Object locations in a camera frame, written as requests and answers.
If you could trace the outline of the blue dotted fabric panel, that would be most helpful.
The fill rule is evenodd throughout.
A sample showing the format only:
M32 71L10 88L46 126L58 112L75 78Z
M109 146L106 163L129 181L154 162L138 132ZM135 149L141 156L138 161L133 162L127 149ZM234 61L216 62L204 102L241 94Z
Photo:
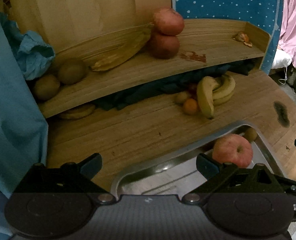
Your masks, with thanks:
M261 69L272 68L282 24L283 0L172 0L184 18L221 18L252 23L270 34Z

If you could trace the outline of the red apple in tray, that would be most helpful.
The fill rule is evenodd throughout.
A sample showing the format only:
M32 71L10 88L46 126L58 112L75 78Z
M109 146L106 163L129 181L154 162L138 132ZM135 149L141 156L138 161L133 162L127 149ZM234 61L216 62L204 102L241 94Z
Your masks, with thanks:
M230 162L239 168L247 168L253 158L250 142L238 134L228 134L217 139L213 146L212 159L220 164Z

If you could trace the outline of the yellow banana back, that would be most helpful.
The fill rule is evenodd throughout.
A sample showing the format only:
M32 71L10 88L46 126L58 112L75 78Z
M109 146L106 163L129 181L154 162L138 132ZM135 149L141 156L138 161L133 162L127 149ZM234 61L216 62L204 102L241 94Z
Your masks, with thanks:
M229 101L230 98L233 96L236 86L234 78L230 75L223 75L221 80L222 85L213 91L213 104L215 106Z

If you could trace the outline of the orange peel scraps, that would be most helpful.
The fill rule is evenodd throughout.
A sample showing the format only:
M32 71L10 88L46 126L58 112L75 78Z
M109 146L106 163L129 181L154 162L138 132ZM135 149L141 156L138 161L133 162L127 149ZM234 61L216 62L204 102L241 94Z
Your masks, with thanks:
M252 47L252 42L246 33L240 32L233 36L233 39L238 42L242 42L244 45L248 47Z

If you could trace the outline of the small orange tangerine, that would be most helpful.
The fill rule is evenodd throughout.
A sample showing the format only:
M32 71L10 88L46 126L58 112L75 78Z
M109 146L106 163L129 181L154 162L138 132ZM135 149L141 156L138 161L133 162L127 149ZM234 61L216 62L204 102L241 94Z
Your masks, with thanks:
M192 98L187 99L183 103L183 112L188 115L196 115L199 113L198 102Z

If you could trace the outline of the crumpled blue cloth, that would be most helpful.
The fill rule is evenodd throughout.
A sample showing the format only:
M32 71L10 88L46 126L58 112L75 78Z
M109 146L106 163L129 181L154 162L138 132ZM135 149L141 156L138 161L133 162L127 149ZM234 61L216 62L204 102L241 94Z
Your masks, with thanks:
M14 21L7 20L2 28L25 80L45 74L55 59L53 47L35 31L21 34Z

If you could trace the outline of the teal curtain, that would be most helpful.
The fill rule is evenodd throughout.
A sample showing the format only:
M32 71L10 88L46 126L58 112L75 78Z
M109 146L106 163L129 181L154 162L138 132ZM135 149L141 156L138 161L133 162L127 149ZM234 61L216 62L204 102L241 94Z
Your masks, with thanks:
M7 199L34 163L46 161L47 133L0 22L0 239L11 235Z

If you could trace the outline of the kiwi in tray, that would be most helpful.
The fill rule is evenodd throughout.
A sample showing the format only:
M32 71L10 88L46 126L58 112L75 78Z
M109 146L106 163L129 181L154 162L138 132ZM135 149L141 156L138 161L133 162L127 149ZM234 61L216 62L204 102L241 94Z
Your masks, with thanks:
M253 127L249 127L248 129L245 130L243 137L248 142L253 142L258 137L258 134L257 134L256 130Z

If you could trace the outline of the metal tray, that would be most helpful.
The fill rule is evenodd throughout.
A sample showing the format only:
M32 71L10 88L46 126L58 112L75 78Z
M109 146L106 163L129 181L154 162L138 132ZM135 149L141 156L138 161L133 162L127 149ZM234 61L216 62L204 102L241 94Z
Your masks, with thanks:
M179 198L196 189L206 178L196 168L196 158L212 155L215 140L227 134L243 135L254 125L236 121L179 150L124 168L113 180L111 194L176 194Z

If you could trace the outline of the lower red apple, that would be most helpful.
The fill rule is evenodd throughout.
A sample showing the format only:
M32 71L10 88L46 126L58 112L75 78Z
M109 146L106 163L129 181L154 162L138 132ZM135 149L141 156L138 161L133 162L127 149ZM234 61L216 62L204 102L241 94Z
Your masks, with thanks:
M153 33L149 40L148 51L157 59L170 59L177 55L180 48L179 39L176 36L167 36Z

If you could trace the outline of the flat bread under shelf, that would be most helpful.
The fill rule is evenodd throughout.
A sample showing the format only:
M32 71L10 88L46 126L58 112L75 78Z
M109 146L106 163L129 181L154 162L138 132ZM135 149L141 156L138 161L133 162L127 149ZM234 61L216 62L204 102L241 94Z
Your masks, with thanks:
M95 110L94 105L83 105L79 107L72 108L68 111L61 113L61 117L66 120L78 120L89 116Z

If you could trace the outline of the upper red apple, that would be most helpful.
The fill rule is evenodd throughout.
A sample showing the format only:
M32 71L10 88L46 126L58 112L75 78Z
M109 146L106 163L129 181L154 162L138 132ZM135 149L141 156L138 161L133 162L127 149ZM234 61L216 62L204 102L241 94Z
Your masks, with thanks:
M179 35L185 27L183 16L168 7L154 11L153 24L159 32L169 36Z

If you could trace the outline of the small yellow-brown fruit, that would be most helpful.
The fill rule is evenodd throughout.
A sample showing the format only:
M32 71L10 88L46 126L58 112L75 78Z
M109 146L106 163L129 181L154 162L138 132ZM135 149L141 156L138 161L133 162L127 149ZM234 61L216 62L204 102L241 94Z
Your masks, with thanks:
M176 104L182 105L190 97L191 97L191 94L189 92L183 91L183 92L178 93L175 96L175 100L174 101L175 101Z

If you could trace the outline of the brown kiwi on shelf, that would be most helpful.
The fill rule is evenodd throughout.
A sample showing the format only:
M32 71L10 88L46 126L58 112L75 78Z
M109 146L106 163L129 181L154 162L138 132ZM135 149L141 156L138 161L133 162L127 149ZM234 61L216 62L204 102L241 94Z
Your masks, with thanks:
M46 75L35 84L35 94L38 98L49 100L54 97L60 88L60 81L54 75Z
M72 85L86 75L87 67L80 59L68 59L59 68L57 77L65 85Z

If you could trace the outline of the wooden desk shelf riser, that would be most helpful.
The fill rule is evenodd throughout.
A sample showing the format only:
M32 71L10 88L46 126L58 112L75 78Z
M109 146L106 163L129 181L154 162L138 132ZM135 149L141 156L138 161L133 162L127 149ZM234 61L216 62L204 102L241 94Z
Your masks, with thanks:
M237 33L246 33L252 47L235 41ZM185 20L178 36L180 50L169 60L139 53L120 66L102 74L89 71L75 85L63 86L55 97L39 105L45 118L143 83L246 59L264 57L270 34L250 22L222 19Z

